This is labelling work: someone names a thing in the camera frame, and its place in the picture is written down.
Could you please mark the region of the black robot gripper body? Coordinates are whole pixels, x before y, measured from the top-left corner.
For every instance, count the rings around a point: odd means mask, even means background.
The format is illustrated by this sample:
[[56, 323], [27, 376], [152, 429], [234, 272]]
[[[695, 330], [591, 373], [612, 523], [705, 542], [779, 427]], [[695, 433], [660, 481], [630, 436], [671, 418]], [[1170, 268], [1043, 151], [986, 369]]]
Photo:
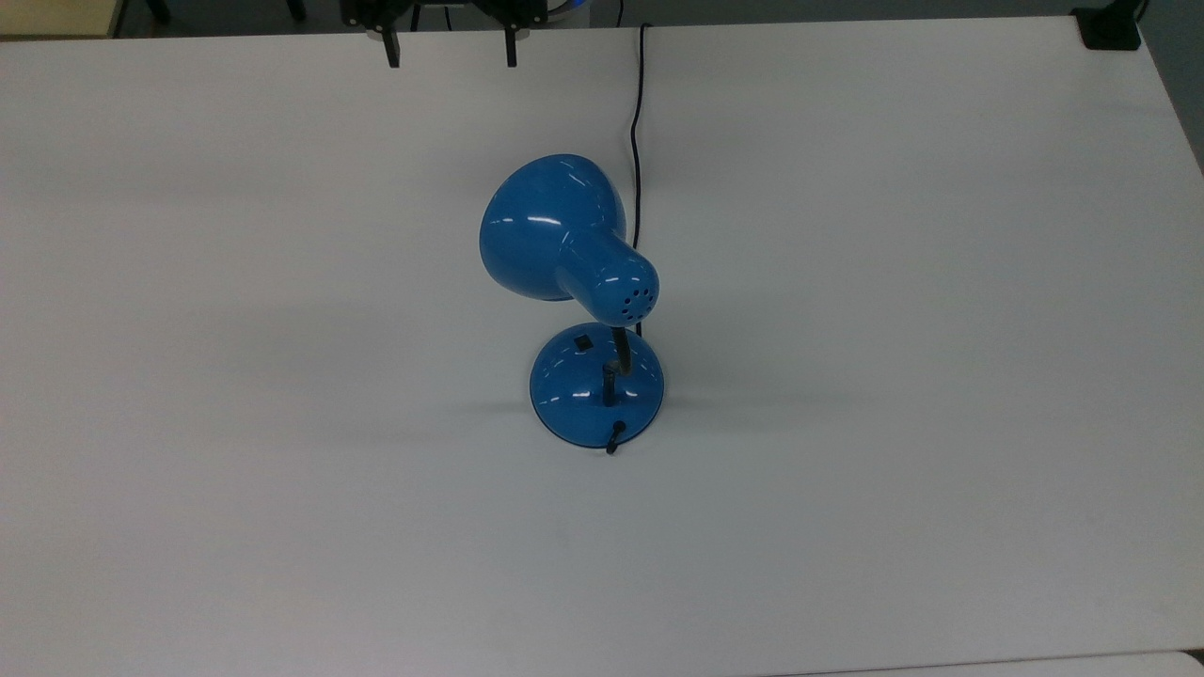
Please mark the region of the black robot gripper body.
[[348, 27], [383, 33], [418, 6], [472, 6], [507, 30], [545, 24], [545, 1], [340, 1], [340, 16]]

